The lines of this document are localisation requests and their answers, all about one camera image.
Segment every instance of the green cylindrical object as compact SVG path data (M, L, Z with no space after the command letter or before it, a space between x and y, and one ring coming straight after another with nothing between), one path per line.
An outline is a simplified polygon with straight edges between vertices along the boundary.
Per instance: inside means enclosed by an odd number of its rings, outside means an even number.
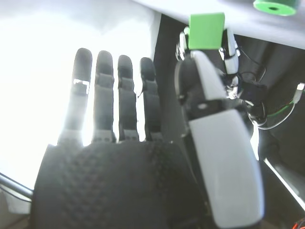
M260 11L280 16L296 13L300 0L255 0L254 7Z

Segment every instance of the metal rod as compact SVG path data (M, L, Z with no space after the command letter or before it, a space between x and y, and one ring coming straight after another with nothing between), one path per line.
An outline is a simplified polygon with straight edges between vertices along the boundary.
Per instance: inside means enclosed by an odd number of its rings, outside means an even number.
M0 173L0 185L4 185L5 187L8 187L12 189L15 192L18 192L19 194L32 199L33 196L33 190L25 187L24 185L14 181L13 179L7 177L6 175Z

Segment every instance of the white connector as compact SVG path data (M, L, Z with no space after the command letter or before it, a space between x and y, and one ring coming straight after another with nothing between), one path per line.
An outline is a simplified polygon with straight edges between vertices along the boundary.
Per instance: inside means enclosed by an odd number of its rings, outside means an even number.
M292 99L294 104L297 104L300 101L304 87L305 87L305 83L299 83L299 85L297 86L294 94L294 98Z

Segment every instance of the white cable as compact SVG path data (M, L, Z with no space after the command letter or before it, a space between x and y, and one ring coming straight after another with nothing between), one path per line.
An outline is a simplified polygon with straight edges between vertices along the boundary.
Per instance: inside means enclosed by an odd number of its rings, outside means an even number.
M283 122L289 117L289 115L291 115L292 111L294 111L294 108L295 108L295 104L293 104L293 106L292 106L292 108L291 108L289 114L288 114L283 120L281 120L280 122L278 122L277 124L274 124L274 125L269 126L269 127L261 127L261 126L258 126L258 128L261 129L261 130L270 130L270 129L273 129L273 128L277 127L278 125L280 125L281 123L283 123Z

